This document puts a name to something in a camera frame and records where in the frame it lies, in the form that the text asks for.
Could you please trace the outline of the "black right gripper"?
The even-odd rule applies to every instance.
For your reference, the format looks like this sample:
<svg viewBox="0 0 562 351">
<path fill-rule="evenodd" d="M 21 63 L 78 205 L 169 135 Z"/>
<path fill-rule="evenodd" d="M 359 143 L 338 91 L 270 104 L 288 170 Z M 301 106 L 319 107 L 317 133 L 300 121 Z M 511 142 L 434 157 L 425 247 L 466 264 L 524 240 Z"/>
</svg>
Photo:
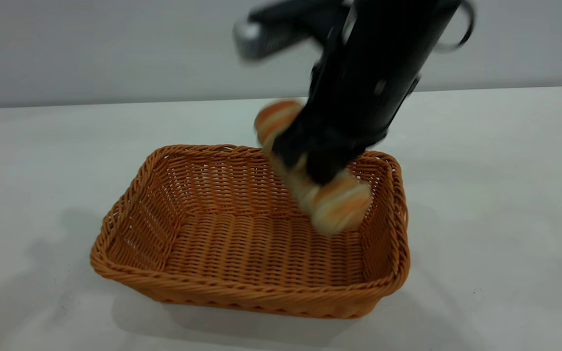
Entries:
<svg viewBox="0 0 562 351">
<path fill-rule="evenodd" d="M 272 152 L 286 169 L 306 169 L 325 186 L 366 148 L 386 138 L 395 117 L 390 95 L 308 96 Z"/>
</svg>

